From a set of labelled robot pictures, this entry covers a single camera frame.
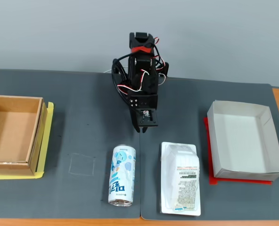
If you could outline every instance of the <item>gray table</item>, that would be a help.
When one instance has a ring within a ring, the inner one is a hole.
[[[279,111],[268,84],[168,79],[159,88],[159,126],[140,135],[141,215],[151,220],[279,219],[279,179],[273,185],[219,182],[209,185],[207,136],[203,118],[214,100],[267,105],[279,140]],[[201,216],[161,214],[160,144],[194,144],[200,162]]]
[[[45,174],[37,180],[0,181],[0,218],[138,218],[141,209],[145,219],[279,219],[279,179],[272,186],[209,185],[203,124],[215,99],[263,104],[271,108],[279,139],[270,85],[168,79],[159,88],[159,126],[145,134],[135,132],[115,92],[109,74],[0,71],[1,95],[44,97],[55,104]],[[197,147],[200,217],[159,213],[163,141]],[[137,150],[135,199],[129,208],[107,204],[109,161],[120,143]]]
[[[0,71],[0,95],[55,104],[43,178],[0,181],[0,218],[139,218],[140,136],[102,73]],[[134,203],[108,204],[113,148],[136,149]]]

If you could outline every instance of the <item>table surface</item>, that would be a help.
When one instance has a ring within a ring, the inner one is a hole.
[[[277,105],[279,108],[279,89],[273,89]],[[87,225],[277,225],[279,221],[149,221],[139,219],[0,219],[0,226],[8,225],[76,225],[76,226],[87,226]]]

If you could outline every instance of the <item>barcode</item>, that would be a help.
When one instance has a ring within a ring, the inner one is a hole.
[[[196,175],[196,172],[192,172],[192,171],[184,171],[184,172],[179,172],[180,175]]]

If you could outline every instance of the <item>cardboard box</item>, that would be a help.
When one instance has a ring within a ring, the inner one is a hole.
[[[279,143],[269,107],[214,101],[207,117],[214,177],[279,177]]]
[[[0,175],[34,174],[46,115],[41,97],[0,96]]]

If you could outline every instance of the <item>can lid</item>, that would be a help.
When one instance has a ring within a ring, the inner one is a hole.
[[[121,144],[121,145],[117,145],[115,147],[118,147],[118,146],[128,146],[128,147],[132,147],[131,145],[125,145],[125,144]]]

